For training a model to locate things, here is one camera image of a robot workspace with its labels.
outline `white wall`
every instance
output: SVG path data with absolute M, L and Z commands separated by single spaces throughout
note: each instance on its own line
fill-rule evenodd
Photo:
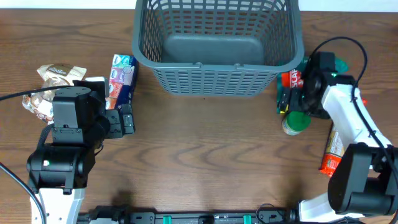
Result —
M 299 4 L 301 11 L 398 12 L 398 0 L 299 0 Z M 134 9 L 135 6 L 136 0 L 0 0 L 0 8 Z

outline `wood grain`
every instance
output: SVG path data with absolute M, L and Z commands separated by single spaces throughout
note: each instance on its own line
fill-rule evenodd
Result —
M 41 65 L 70 63 L 87 76 L 109 75 L 113 54 L 131 54 L 134 11 L 0 10 L 0 95 L 39 88 Z M 347 35 L 369 54 L 360 88 L 380 130 L 398 142 L 398 14 L 303 12 L 309 53 Z M 355 45 L 325 46 L 358 74 Z M 172 96 L 141 66 L 133 100 L 137 133 L 106 140 L 81 208 L 130 204 L 158 211 L 248 210 L 260 203 L 293 206 L 326 191 L 318 171 L 331 121 L 313 119 L 287 136 L 275 112 L 276 83 L 254 98 Z M 44 123 L 21 99 L 1 102 L 0 161 L 23 180 Z M 29 223 L 26 193 L 0 172 L 0 223 Z M 386 223 L 389 217 L 368 219 Z

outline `tissue box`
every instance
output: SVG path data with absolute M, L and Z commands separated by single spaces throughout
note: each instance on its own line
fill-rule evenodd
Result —
M 114 55 L 109 76 L 109 98 L 106 109 L 121 108 L 131 104 L 132 94 L 136 87 L 138 62 L 132 55 Z

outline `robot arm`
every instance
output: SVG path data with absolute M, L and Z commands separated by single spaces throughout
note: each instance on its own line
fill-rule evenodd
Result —
M 304 86 L 301 103 L 296 109 L 301 108 L 321 118 L 329 116 L 346 152 L 329 181 L 328 192 L 300 203 L 300 221 L 330 222 L 344 216 L 391 215 L 398 206 L 397 186 L 391 168 L 351 101 L 353 78 L 337 75 L 334 63 L 329 62 L 334 62 L 334 54 L 316 54 L 306 70 L 307 86 Z M 397 157 L 397 149 L 382 135 L 364 107 L 358 88 L 354 97 L 377 138 L 390 149 L 390 157 Z M 398 160 L 393 161 L 398 167 Z M 368 177 L 369 166 L 380 173 L 379 177 Z
M 41 202 L 47 223 L 76 224 L 85 196 L 88 174 L 95 164 L 95 149 L 104 139 L 134 132 L 131 105 L 106 110 L 108 80 L 74 81 L 53 99 L 54 124 L 40 136 L 36 151 L 27 161 L 28 186 Z M 44 144 L 49 132 L 53 142 Z M 42 223 L 32 204 L 32 223 Z

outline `food package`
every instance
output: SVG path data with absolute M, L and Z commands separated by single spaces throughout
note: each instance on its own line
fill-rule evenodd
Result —
M 42 88 L 73 85 L 74 80 L 82 80 L 87 69 L 67 64 L 43 65 L 37 72 L 44 80 Z M 47 124 L 53 123 L 52 100 L 56 90 L 24 95 L 22 105 Z

